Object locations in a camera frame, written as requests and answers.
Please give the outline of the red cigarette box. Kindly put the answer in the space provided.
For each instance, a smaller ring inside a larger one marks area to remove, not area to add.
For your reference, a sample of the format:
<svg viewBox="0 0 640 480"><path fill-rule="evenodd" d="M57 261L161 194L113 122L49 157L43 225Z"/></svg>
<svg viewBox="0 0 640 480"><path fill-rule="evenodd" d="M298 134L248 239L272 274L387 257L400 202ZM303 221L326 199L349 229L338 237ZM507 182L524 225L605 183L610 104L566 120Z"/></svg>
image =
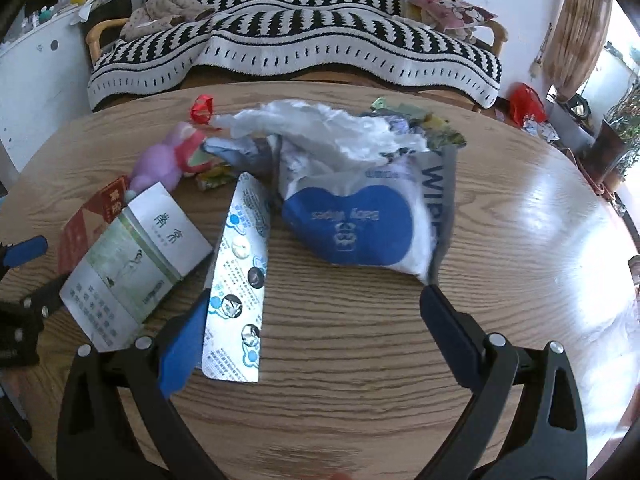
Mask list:
<svg viewBox="0 0 640 480"><path fill-rule="evenodd" d="M94 193L65 223L58 244L58 274L72 272L125 207L129 179L120 176Z"/></svg>

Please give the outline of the green white cigarette box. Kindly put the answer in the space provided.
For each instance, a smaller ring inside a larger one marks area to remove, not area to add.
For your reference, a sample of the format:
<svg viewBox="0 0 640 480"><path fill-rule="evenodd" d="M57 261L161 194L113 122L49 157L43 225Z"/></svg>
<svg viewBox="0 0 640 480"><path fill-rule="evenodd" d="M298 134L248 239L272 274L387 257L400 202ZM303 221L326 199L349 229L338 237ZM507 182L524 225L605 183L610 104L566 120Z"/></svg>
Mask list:
<svg viewBox="0 0 640 480"><path fill-rule="evenodd" d="M212 250L157 183L135 197L88 249L60 297L96 351L120 350Z"/></svg>

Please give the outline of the purple plush toy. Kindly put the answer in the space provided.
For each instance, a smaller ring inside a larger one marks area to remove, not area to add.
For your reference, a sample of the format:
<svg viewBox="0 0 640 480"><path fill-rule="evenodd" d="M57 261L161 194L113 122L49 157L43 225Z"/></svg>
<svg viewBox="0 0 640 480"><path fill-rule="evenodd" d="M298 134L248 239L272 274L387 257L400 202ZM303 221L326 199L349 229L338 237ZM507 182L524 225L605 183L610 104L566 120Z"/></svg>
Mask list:
<svg viewBox="0 0 640 480"><path fill-rule="evenodd" d="M220 157L203 150L205 132L188 122L179 122L168 135L147 148L137 159L129 176L128 192L134 197L157 183L172 192L183 177L230 166Z"/></svg>

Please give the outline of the silver blister pack card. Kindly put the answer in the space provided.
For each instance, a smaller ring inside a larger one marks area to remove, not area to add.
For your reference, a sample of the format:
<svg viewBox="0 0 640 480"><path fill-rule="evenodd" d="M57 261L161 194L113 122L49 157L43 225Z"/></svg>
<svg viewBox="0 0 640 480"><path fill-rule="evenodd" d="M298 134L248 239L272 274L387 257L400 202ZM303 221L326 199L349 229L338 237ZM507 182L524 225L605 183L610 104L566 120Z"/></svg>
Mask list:
<svg viewBox="0 0 640 480"><path fill-rule="evenodd" d="M270 231L268 190L243 172L209 269L201 369L210 379L258 381Z"/></svg>

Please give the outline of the blue white wipes bag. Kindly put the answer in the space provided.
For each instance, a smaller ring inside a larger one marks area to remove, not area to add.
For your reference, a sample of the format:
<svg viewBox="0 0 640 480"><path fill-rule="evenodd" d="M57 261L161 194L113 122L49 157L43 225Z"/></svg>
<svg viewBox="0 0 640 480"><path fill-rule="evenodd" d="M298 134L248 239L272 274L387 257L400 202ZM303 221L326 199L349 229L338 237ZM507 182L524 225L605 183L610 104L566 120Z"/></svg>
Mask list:
<svg viewBox="0 0 640 480"><path fill-rule="evenodd" d="M284 223L318 257L438 281L454 225L457 147L401 148L378 162L332 168L284 136L211 138L206 153L271 177Z"/></svg>

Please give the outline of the white tissue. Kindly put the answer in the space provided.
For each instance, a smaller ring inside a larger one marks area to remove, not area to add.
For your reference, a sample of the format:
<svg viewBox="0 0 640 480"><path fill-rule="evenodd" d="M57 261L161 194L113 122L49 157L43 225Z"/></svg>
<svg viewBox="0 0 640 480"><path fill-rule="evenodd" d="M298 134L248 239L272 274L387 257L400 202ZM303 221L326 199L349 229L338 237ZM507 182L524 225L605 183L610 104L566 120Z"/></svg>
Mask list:
<svg viewBox="0 0 640 480"><path fill-rule="evenodd" d="M385 165L398 156L428 151L424 136L397 133L378 116L355 116L322 103L277 100L235 114L215 114L208 124L232 138L275 134L334 170Z"/></svg>

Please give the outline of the white cabinet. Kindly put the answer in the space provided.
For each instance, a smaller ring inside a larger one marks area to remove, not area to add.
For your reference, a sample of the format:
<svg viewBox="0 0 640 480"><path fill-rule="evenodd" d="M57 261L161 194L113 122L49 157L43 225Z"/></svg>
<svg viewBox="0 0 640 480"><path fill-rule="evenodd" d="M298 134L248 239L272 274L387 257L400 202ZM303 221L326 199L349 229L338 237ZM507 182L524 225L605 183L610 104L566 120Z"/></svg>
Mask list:
<svg viewBox="0 0 640 480"><path fill-rule="evenodd" d="M76 6L1 49L1 144L22 171L56 130L91 112L91 62Z"/></svg>

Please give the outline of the red ribbon scrap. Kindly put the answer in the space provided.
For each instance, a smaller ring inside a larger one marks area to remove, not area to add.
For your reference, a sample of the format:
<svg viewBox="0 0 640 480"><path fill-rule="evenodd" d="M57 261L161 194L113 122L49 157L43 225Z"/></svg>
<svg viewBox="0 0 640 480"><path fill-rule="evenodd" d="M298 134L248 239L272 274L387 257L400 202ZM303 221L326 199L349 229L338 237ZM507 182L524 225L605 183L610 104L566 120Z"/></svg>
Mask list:
<svg viewBox="0 0 640 480"><path fill-rule="evenodd" d="M208 125L214 116L214 98L208 94L198 96L190 109L194 124Z"/></svg>

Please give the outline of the beige clothing pile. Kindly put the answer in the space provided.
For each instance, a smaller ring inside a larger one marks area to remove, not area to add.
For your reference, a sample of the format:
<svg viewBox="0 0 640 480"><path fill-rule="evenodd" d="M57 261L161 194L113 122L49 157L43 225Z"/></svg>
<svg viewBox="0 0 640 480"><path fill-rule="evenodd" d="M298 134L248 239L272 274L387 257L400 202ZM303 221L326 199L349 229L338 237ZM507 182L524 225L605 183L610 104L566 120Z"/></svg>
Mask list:
<svg viewBox="0 0 640 480"><path fill-rule="evenodd" d="M172 29L181 23L209 18L215 8L198 0L146 0L131 13L119 38L134 41L146 35Z"/></svg>

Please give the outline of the potted plant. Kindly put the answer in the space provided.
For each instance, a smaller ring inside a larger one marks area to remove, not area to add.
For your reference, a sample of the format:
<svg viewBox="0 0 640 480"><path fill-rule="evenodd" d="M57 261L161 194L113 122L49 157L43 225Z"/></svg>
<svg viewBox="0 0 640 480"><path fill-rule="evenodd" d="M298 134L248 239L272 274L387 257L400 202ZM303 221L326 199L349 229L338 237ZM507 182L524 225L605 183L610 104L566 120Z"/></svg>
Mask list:
<svg viewBox="0 0 640 480"><path fill-rule="evenodd" d="M601 128L582 160L592 188L602 194L605 178L617 171L621 177L639 160L639 81L604 115Z"/></svg>

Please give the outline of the green crumpled wrappers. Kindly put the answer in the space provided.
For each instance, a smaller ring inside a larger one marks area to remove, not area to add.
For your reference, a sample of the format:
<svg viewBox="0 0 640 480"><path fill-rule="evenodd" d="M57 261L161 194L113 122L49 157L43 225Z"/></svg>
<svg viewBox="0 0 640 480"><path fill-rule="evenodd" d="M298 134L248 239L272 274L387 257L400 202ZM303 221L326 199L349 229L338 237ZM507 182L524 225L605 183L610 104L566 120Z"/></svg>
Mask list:
<svg viewBox="0 0 640 480"><path fill-rule="evenodd" d="M428 108L405 103L390 104L385 98L377 98L371 104L369 115L382 117L394 133L422 136L432 151L445 146L464 148L466 145L462 133Z"/></svg>

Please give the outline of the black white striped sofa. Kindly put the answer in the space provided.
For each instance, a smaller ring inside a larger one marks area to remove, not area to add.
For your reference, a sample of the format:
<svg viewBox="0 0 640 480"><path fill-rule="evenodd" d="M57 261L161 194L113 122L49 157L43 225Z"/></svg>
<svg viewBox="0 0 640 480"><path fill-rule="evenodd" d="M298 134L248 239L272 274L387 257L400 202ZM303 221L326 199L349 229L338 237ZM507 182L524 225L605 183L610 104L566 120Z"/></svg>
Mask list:
<svg viewBox="0 0 640 480"><path fill-rule="evenodd" d="M498 56L405 16L405 0L198 0L208 18L102 53L88 100L177 87L196 66L252 78L348 66L394 87L445 88L480 107L498 98Z"/></svg>

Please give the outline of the red plastic bag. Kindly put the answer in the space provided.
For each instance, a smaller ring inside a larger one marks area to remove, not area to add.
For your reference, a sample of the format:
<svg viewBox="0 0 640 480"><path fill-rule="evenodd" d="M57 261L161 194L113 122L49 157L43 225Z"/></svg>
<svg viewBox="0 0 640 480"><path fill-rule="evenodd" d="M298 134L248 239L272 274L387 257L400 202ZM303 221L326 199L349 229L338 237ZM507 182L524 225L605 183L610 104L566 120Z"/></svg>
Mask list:
<svg viewBox="0 0 640 480"><path fill-rule="evenodd" d="M528 84L524 84L524 82L519 82L511 90L509 114L514 124L517 124L520 128L523 128L528 120L533 122L545 122L547 120L544 103L537 92L530 88Z"/></svg>

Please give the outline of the checked curtain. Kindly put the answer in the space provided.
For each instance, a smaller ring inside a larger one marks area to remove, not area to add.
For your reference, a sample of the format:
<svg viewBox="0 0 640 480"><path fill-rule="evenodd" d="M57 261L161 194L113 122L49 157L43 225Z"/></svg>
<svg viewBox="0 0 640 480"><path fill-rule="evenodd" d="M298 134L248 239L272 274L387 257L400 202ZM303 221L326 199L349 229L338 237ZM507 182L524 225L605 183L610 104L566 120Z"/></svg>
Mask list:
<svg viewBox="0 0 640 480"><path fill-rule="evenodd" d="M542 70L560 102L572 98L596 67L613 0L564 0Z"/></svg>

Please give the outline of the pink cartoon cushion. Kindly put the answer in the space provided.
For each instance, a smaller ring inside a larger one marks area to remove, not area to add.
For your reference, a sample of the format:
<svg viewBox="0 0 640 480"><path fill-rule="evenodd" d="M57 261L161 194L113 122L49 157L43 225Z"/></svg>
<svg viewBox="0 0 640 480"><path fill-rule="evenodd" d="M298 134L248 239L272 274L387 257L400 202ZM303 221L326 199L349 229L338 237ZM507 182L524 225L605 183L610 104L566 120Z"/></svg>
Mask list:
<svg viewBox="0 0 640 480"><path fill-rule="evenodd" d="M408 18L436 32L474 44L477 26L492 21L496 14L464 0L406 0Z"/></svg>

